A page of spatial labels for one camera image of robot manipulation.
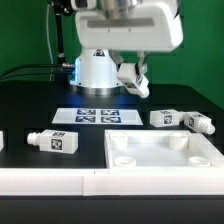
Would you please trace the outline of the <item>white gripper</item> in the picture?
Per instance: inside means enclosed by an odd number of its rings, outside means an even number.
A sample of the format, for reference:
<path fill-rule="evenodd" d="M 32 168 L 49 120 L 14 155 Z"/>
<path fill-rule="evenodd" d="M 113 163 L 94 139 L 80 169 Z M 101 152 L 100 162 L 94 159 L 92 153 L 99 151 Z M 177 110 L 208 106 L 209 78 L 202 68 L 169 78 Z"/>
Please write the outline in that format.
<path fill-rule="evenodd" d="M 146 72 L 146 52 L 170 52 L 183 41 L 177 0 L 134 0 L 125 15 L 106 16 L 106 10 L 76 13 L 75 22 L 81 45 L 88 49 L 107 49 L 119 70 L 124 62 L 119 51 L 140 51 L 137 73 Z"/>

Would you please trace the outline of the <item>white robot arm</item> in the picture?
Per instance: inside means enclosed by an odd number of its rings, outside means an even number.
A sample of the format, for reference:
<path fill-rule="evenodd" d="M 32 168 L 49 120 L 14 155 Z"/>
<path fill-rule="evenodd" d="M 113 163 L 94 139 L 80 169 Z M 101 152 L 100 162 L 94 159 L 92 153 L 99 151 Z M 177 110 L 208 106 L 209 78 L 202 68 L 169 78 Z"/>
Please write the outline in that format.
<path fill-rule="evenodd" d="M 70 0 L 82 46 L 70 84 L 93 95 L 149 95 L 147 57 L 183 41 L 178 0 Z"/>

